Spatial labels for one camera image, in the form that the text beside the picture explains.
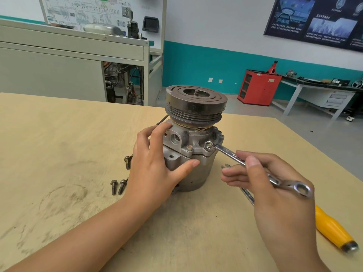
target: training display board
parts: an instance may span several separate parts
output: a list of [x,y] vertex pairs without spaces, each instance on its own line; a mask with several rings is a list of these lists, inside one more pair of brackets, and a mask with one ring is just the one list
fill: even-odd
[[159,19],[163,24],[163,0],[39,0],[46,22],[74,27],[83,31],[89,23],[103,23],[119,27],[127,36],[129,8],[139,32],[154,41],[154,48],[161,49],[162,34],[142,30],[145,16]]
[[363,52],[363,0],[276,0],[264,34]]

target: blue poster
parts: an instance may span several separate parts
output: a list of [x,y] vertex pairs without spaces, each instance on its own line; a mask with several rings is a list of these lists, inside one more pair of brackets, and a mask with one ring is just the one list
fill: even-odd
[[363,0],[276,0],[265,35],[363,51]]

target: red jack stand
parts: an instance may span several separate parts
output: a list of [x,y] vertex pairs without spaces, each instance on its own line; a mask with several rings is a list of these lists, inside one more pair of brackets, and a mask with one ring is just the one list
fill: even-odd
[[275,74],[275,75],[277,75],[277,73],[276,73],[276,65],[277,65],[277,62],[278,61],[275,61],[273,64],[272,64],[272,66],[271,66],[271,68],[266,72],[266,73],[268,73],[268,74]]

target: red tool cabinet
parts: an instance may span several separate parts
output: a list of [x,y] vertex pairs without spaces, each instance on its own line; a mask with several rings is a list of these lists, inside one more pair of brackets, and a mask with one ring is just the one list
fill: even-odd
[[276,74],[247,70],[237,98],[244,104],[269,106],[281,78]]

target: yellow screwdriver handle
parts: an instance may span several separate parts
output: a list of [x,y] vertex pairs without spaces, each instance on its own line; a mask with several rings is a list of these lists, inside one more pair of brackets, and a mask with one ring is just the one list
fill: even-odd
[[316,228],[333,244],[344,252],[352,252],[358,250],[358,244],[354,241],[350,234],[332,217],[317,205],[315,205]]

